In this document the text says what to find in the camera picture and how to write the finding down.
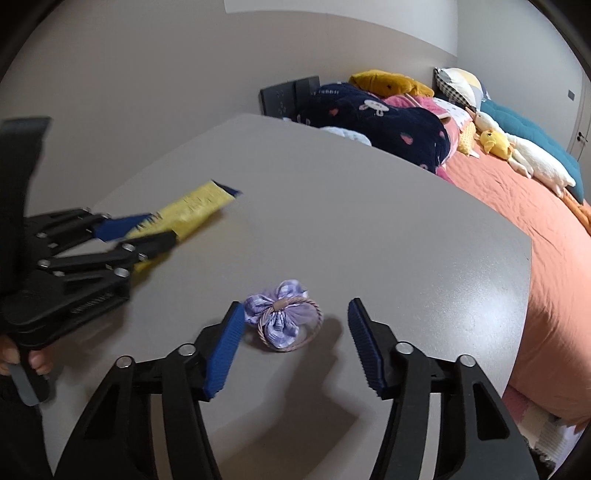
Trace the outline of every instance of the scrunchie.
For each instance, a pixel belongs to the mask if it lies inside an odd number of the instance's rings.
[[[308,298],[307,290],[297,280],[285,280],[275,291],[248,297],[244,310],[246,322],[258,326],[263,343],[280,352],[291,352],[312,341],[324,319],[320,307]],[[300,325],[313,321],[316,324],[311,334],[295,343]]]

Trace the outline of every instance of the navy blue blanket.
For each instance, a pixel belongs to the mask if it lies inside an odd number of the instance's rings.
[[[396,108],[348,83],[324,85],[293,119],[313,127],[341,127],[372,145],[435,173],[450,151],[445,127],[424,108]]]

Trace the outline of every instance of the teal pillow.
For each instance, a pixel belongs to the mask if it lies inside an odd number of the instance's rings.
[[[579,202],[583,203],[584,188],[583,179],[581,177],[581,169],[579,162],[570,155],[557,141],[548,136],[538,125],[531,120],[519,115],[506,106],[487,100],[482,102],[480,109],[484,113],[488,113],[493,117],[499,126],[508,134],[516,135],[521,138],[529,140],[539,147],[546,150],[556,160],[558,160],[564,168],[569,172],[569,175],[577,183],[574,187],[567,187],[573,197]]]

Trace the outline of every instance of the hand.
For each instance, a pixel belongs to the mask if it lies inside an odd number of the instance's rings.
[[[0,336],[0,375],[10,375],[7,364],[21,361],[18,348],[6,335]],[[39,375],[47,375],[53,368],[51,347],[29,353],[29,364]]]

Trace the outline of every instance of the pink blanket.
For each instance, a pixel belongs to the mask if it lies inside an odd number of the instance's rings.
[[[415,97],[406,93],[404,95],[392,95],[386,98],[384,103],[398,108],[416,108],[420,106],[434,113],[440,119],[450,117],[449,112],[436,104],[430,97]]]
[[[591,236],[546,187],[477,145],[447,173],[532,239],[530,302],[509,383],[569,424],[591,417]]]

